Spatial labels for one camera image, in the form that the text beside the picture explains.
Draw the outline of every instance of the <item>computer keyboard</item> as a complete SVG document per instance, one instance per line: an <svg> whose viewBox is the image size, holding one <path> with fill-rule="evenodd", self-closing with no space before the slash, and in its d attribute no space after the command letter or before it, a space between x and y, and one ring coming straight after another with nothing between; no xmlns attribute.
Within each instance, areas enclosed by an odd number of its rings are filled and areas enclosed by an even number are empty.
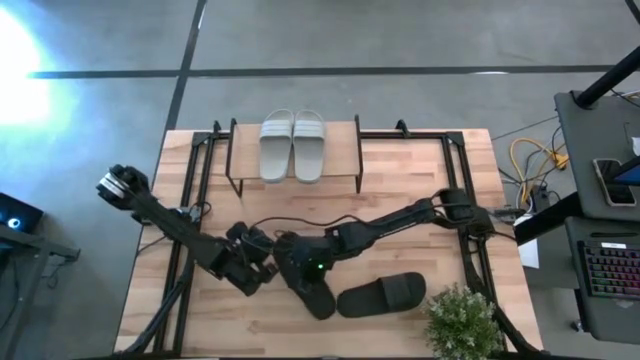
<svg viewBox="0 0 640 360"><path fill-rule="evenodd" d="M583 243L581 249L591 296L640 300L640 248L616 249Z"/></svg>

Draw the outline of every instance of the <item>black slide sandal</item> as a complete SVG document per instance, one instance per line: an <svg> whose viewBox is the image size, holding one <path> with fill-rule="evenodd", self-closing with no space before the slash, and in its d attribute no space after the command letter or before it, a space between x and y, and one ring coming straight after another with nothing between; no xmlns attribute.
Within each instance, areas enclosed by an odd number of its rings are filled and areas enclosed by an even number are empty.
<svg viewBox="0 0 640 360"><path fill-rule="evenodd" d="M278 251L278 247L276 245L276 249L273 252L273 258L276 261L276 264L280 269L280 274L287 283L287 286L289 286L289 288L298 295L311 315L318 320L324 320L333 315L336 311L336 299L325 281L314 284L307 292L302 292L298 289L300 273L289 260L288 253L285 251Z"/></svg>
<svg viewBox="0 0 640 360"><path fill-rule="evenodd" d="M345 290L338 296L338 312L347 318L407 311L420 305L427 292L422 274L403 273Z"/></svg>

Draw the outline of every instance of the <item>potted plant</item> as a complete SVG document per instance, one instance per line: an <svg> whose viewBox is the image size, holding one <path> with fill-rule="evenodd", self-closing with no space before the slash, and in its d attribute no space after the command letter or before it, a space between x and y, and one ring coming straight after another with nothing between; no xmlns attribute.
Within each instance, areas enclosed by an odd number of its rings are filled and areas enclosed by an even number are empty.
<svg viewBox="0 0 640 360"><path fill-rule="evenodd" d="M427 301L422 310L430 318L425 335L436 356L481 360L500 349L500 330L492 319L494 305L482 294L456 284Z"/></svg>

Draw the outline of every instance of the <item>concrete floor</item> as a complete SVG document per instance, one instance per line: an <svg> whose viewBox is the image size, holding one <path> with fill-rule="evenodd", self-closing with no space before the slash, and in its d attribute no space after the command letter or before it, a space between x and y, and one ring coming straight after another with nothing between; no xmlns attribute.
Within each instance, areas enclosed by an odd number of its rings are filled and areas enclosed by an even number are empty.
<svg viewBox="0 0 640 360"><path fill-rule="evenodd" d="M140 227L94 186L115 163L154 173L176 87L175 78L24 80L20 72L179 69L195 8L196 0L0 3L0 45L10 49L0 57L0 191L43 209L49 237L82 248L79 262L60 270L59 286L38 292L18 358L110 353ZM209 0L192 68L603 65L637 46L639 32L622 0ZM402 118L415 128L499 136L553 116L556 92L584 89L600 75L190 79L176 127L259 122L289 107L329 120L359 113L365 128ZM633 75L618 90L638 88ZM511 141L546 143L557 126L551 120L496 140L498 164L514 174ZM574 190L570 171L547 181L563 196ZM515 190L505 185L510 202ZM572 332L570 291L531 294L553 354L629 359L640 351Z"/></svg>

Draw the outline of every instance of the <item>white slide sandal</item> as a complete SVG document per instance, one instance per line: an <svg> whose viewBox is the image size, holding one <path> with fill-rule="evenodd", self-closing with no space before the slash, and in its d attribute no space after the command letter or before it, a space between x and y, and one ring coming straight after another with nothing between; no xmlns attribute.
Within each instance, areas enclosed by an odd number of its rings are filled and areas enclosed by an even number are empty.
<svg viewBox="0 0 640 360"><path fill-rule="evenodd" d="M293 126L293 151L295 173L305 184L318 182L324 166L325 124L315 111L301 110L296 114Z"/></svg>
<svg viewBox="0 0 640 360"><path fill-rule="evenodd" d="M260 129L260 177L269 184L281 182L289 170L294 116L281 109L269 114Z"/></svg>

